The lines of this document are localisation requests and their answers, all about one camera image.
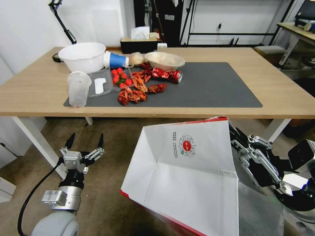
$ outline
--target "metal rack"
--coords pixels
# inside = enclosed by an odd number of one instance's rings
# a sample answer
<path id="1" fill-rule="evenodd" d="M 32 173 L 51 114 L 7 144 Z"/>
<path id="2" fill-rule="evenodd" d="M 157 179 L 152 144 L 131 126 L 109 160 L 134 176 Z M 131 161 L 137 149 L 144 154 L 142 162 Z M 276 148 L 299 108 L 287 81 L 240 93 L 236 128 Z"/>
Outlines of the metal rack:
<path id="1" fill-rule="evenodd" d="M 290 8 L 291 6 L 293 5 L 295 0 L 291 0 L 290 3 L 288 4 L 287 6 L 287 9 L 285 11 L 285 13 L 283 14 L 282 16 L 282 19 L 281 19 L 281 22 L 284 21 L 284 19 L 286 18 L 286 16 L 288 15 L 288 12 L 290 11 Z M 182 30 L 182 33 L 181 33 L 181 36 L 180 36 L 180 40 L 179 40 L 179 46 L 180 47 L 188 47 L 188 46 L 192 46 L 192 47 L 221 47 L 222 45 L 216 45 L 216 44 L 206 44 L 206 45 L 189 45 L 189 39 L 190 39 L 190 36 L 191 35 L 251 35 L 251 36 L 272 36 L 270 42 L 269 42 L 269 45 L 272 44 L 272 42 L 274 41 L 278 31 L 279 31 L 279 27 L 276 29 L 276 31 L 274 33 L 192 33 L 190 32 L 191 30 L 191 24 L 192 24 L 192 21 L 193 21 L 193 14 L 194 14 L 194 8 L 197 6 L 196 4 L 196 0 L 190 0 L 190 4 L 189 4 L 189 7 L 186 8 L 186 11 L 187 11 L 187 15 L 186 15 L 186 19 L 185 19 L 185 23 L 184 23 L 184 27 L 183 27 L 183 30 Z M 190 14 L 190 11 L 191 11 L 191 17 L 190 17 L 190 23 L 189 23 L 189 32 L 188 32 L 188 39 L 187 39 L 187 43 L 184 44 L 184 45 L 181 45 L 181 42 L 182 42 L 182 39 L 183 39 L 183 36 L 184 36 L 184 31 L 185 31 L 185 28 L 186 28 L 186 24 L 187 24 L 187 20 L 188 20 L 188 17 L 189 17 L 189 14 Z M 243 45 L 237 45 L 237 44 L 228 44 L 226 45 L 226 47 L 255 47 L 257 45 L 252 45 L 252 44 L 243 44 Z"/>

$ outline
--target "carpet floor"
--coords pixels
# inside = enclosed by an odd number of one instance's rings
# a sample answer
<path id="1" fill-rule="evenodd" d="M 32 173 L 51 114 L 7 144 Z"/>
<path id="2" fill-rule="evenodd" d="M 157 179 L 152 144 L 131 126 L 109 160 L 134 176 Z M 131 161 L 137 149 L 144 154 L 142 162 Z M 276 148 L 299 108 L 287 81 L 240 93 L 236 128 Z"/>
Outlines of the carpet floor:
<path id="1" fill-rule="evenodd" d="M 103 155 L 90 166 L 81 193 L 77 213 L 79 235 L 178 235 L 171 227 L 155 218 L 138 204 L 119 193 L 134 148 L 143 126 L 182 122 L 194 119 L 167 118 L 101 118 L 93 125 L 84 119 L 51 119 L 42 130 L 49 144 L 58 155 L 59 148 L 75 132 L 73 151 L 92 151 L 104 133 Z M 232 120 L 245 134 L 262 135 L 270 120 Z M 296 144 L 283 135 L 275 141 L 274 153 L 287 156 Z M 0 169 L 0 176 L 17 186 L 11 201 L 0 204 L 1 235 L 18 235 L 17 219 L 27 195 L 37 182 L 51 170 L 51 166 L 34 146 L 20 157 Z M 34 193 L 23 218 L 24 233 L 30 235 L 40 219 L 50 210 L 41 203 L 45 190 L 57 190 L 60 182 L 53 173 Z"/>

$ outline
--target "gray fabric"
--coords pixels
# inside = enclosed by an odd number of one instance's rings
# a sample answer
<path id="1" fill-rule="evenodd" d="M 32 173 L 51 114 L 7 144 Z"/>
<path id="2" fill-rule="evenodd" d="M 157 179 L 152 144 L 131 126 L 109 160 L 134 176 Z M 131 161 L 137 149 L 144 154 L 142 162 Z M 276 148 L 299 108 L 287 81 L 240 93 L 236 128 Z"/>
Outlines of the gray fabric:
<path id="1" fill-rule="evenodd" d="M 163 93 L 148 94 L 145 102 L 129 107 L 231 107 L 260 108 L 262 104 L 226 62 L 187 62 L 181 67 L 182 81 L 173 84 L 151 78 L 146 85 L 167 83 Z M 88 98 L 87 107 L 119 107 L 118 93 Z M 69 99 L 64 106 L 68 107 Z"/>
<path id="2" fill-rule="evenodd" d="M 239 178 L 240 236 L 283 236 L 282 204 L 273 195 L 272 189 L 254 185 L 233 148 L 232 154 Z"/>

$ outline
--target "black box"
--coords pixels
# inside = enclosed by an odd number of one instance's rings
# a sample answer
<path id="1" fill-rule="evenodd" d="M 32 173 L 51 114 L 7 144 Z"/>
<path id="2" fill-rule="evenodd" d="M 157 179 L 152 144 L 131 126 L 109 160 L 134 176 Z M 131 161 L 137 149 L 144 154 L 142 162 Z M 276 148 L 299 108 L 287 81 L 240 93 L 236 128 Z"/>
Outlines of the black box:
<path id="1" fill-rule="evenodd" d="M 131 40 L 131 38 L 125 37 L 120 40 L 121 51 L 123 54 L 152 52 L 158 48 L 157 44 L 158 40 L 155 37 L 150 37 L 147 40 Z"/>

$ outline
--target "tissue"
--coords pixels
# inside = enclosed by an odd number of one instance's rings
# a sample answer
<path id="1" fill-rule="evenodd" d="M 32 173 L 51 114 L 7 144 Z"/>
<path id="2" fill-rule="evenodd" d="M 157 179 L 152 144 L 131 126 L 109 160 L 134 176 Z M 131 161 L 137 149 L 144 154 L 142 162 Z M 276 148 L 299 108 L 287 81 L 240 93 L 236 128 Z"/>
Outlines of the tissue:
<path id="1" fill-rule="evenodd" d="M 149 35 L 149 27 L 143 26 L 131 29 L 131 40 L 149 39 Z"/>

